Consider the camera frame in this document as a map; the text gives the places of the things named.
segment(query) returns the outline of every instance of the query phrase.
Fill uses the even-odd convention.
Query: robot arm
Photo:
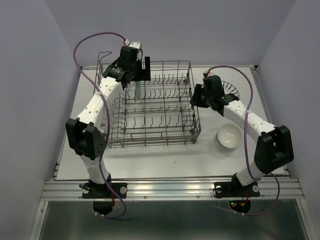
[[[244,129],[247,108],[232,93],[225,94],[221,79],[217,75],[206,76],[203,85],[195,86],[190,103],[201,108],[211,107]],[[277,127],[249,112],[247,134],[256,142],[254,162],[250,164],[255,179],[261,179],[294,159],[291,135],[287,127]],[[247,191],[250,191],[251,197],[260,195],[259,192],[251,192],[257,183],[247,168],[234,174],[231,182],[217,182],[216,185],[221,187],[220,191],[215,193],[217,198],[241,197]]]
[[[89,181],[82,188],[87,190],[84,198],[104,198],[108,188],[100,172],[111,185],[111,175],[100,162],[100,157],[106,148],[106,140],[101,129],[103,118],[107,115],[104,95],[108,106],[111,106],[115,98],[132,82],[150,80],[150,58],[145,57],[145,69],[142,65],[142,45],[140,42],[132,42],[129,46],[121,48],[120,56],[103,73],[100,81],[100,92],[96,92],[85,109],[75,118],[69,118],[65,124],[70,148],[80,156],[89,173]]]

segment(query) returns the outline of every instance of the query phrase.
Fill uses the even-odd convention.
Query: dish rack
[[[95,83],[100,84],[110,52],[100,52]],[[198,108],[190,104],[194,80],[190,61],[152,61],[151,80],[142,81],[135,102],[136,83],[131,82],[110,110],[108,146],[193,144],[201,132]],[[107,122],[100,131],[106,133]]]

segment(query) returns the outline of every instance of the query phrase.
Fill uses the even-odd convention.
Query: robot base
[[[213,195],[217,199],[222,198],[242,198],[249,193],[249,197],[260,197],[257,182],[253,182],[247,186],[234,187],[233,182],[221,181],[214,183]]]
[[[111,183],[111,176],[107,179],[112,189],[119,195],[120,198],[125,199],[127,197],[127,183],[125,182],[113,182]],[[80,184],[79,187],[83,189],[83,199],[113,199],[115,196],[111,193],[107,185],[98,184],[89,180],[85,184]]]

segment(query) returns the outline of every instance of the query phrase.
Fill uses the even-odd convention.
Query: white panel
[[[266,52],[258,74],[275,124],[292,135],[299,178],[317,231],[320,229],[320,1],[297,0]]]
[[[113,31],[142,41],[152,61],[258,64],[294,0],[46,0],[71,49],[85,36]],[[99,36],[78,52],[82,66],[122,41]]]
[[[0,7],[0,239],[29,239],[54,171],[78,72],[44,0]]]
[[[251,110],[266,120],[262,103],[258,96],[249,67],[240,68],[249,77],[253,85],[253,102]],[[204,68],[193,68],[195,83],[201,84]],[[95,76],[95,70],[85,71],[90,77]],[[239,91],[241,101],[246,105],[250,98],[250,88],[245,78],[232,69],[215,69],[223,81],[232,83]],[[93,87],[83,77],[80,77],[72,116],[77,116],[91,99]],[[167,178],[167,177],[199,177],[199,176],[231,176],[246,167],[243,141],[234,152],[223,152],[215,145],[215,135],[224,124],[232,123],[208,108],[199,108],[202,132],[195,144],[107,148],[103,160],[107,170],[114,179],[128,178]],[[250,161],[253,161],[256,144],[248,137]],[[283,174],[278,169],[276,174]],[[57,175],[58,180],[87,179],[85,165],[68,142],[64,144],[61,163]]]

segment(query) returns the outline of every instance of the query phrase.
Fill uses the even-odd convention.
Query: gray wall
[[[0,239],[29,239],[78,73],[44,0],[0,7]]]
[[[68,45],[96,32],[114,31],[142,41],[154,61],[258,64],[294,0],[46,0]],[[79,50],[82,66],[98,52],[118,50],[116,37],[99,36]]]
[[[275,124],[290,128],[299,177],[320,229],[320,1],[297,0],[267,50],[258,75]]]

